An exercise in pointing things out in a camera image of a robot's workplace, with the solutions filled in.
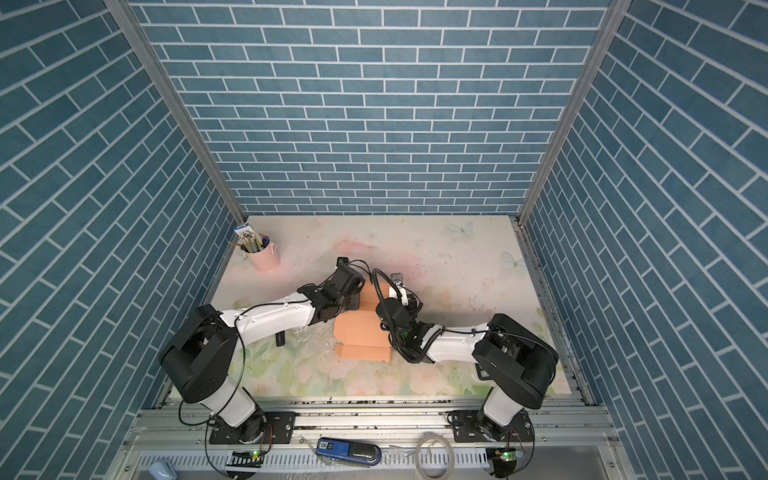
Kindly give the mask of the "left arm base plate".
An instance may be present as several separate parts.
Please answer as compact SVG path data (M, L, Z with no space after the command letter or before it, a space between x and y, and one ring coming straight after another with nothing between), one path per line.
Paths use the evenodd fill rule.
M295 420L294 412L257 411L239 427L232 427L216 417L208 441L213 445L289 444Z

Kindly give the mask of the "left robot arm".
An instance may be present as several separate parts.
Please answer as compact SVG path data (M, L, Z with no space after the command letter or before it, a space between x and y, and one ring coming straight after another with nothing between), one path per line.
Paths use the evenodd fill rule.
M360 272L342 257L329 277L305 284L281 299L234 310L210 304L193 309L158 362L187 404L206 407L212 417L254 438L264 414L245 391L245 369L230 375L235 358L246 362L246 347L262 339L335 319L351 310L365 285Z

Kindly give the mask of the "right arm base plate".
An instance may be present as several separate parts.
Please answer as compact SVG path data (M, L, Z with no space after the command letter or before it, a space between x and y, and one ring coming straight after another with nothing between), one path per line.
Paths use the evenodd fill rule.
M493 422L479 410L454 410L447 421L457 443L532 442L534 426L526 410L517 413L507 425Z

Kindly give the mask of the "pink paper box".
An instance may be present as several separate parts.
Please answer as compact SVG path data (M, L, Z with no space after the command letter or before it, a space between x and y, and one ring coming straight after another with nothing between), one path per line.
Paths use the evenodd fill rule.
M335 353L341 359L390 362L392 347L388 332L381 329L375 311L379 299L375 288L367 283L360 292L357 310L340 314L334 321Z

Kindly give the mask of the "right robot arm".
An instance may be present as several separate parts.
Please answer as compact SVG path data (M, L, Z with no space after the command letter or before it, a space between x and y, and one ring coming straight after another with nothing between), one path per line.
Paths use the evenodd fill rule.
M472 363L488 374L495 386L476 421L488 438L505 438L518 414L540 409L556 376L556 350L505 314L497 313L485 324L449 329L417 321L395 298L380 301L376 314L391 346L407 362Z

